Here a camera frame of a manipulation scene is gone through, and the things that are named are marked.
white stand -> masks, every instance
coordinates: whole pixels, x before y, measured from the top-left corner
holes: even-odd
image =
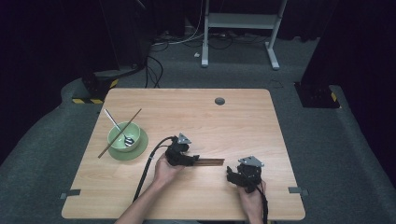
[[[276,15],[261,15],[209,13],[209,0],[206,0],[204,44],[202,46],[202,67],[209,66],[209,48],[207,44],[209,27],[223,27],[273,30],[270,42],[265,42],[265,48],[267,49],[273,69],[278,70],[279,63],[277,62],[274,53],[274,43],[280,23],[282,22],[283,12],[287,2],[288,0],[282,0],[280,9]]]

wooden stick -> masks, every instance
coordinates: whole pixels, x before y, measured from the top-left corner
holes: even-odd
[[[198,159],[194,166],[222,166],[224,159]]]
[[[125,129],[128,127],[128,125],[132,122],[132,120],[134,120],[134,118],[137,116],[137,114],[142,110],[142,108],[140,108],[136,114],[134,114],[134,116],[128,121],[128,123],[125,125],[125,127],[122,128],[122,130],[116,135],[116,137],[113,139],[113,141],[110,142],[110,144],[107,145],[107,147],[102,151],[101,154],[99,154],[98,158],[100,159],[103,154],[105,154],[105,152],[111,147],[111,145],[113,145],[113,143],[117,140],[117,138],[119,138],[120,134],[123,133],[123,131],[125,131]]]

metal spoon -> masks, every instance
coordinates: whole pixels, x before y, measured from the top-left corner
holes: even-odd
[[[113,122],[114,126],[116,126],[116,128],[121,132],[120,126],[119,126],[119,125],[117,124],[117,122],[113,119],[113,117],[111,117],[110,113],[109,113],[106,109],[105,109],[105,113],[106,113],[106,115],[110,118],[110,120]],[[130,137],[127,137],[127,136],[125,135],[125,133],[122,133],[122,134],[123,134],[124,137],[125,137],[125,139],[124,139],[125,146],[130,147],[130,146],[134,143],[134,139],[132,139],[132,138],[130,138]]]

table top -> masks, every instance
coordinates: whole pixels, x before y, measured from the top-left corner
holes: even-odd
[[[215,104],[223,98],[224,105]],[[131,161],[117,161],[107,146],[113,124],[101,111],[71,189],[65,218],[118,218],[131,204],[149,154],[165,137],[185,134],[187,155],[225,159],[223,166],[186,167],[153,205],[147,219],[244,220],[236,186],[226,179],[226,167],[236,172],[238,159],[253,155],[264,163],[271,220],[300,220],[305,216],[288,151],[267,90],[253,89],[121,89],[108,93],[103,109],[118,121],[134,122],[148,135],[147,149]],[[141,193],[154,176],[157,150]]]

bowl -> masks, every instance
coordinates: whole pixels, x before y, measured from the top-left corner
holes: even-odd
[[[128,122],[126,121],[119,123],[120,129],[122,130],[127,124]],[[107,142],[110,144],[119,133],[120,131],[117,129],[116,126],[114,126],[107,135]],[[125,146],[125,137],[123,134],[120,134],[117,137],[116,141],[111,144],[111,147],[119,152],[130,152],[134,150],[140,143],[140,127],[137,124],[131,122],[128,127],[126,127],[126,129],[123,131],[123,133],[127,137],[132,138],[134,140],[134,143],[131,144],[129,147]]]

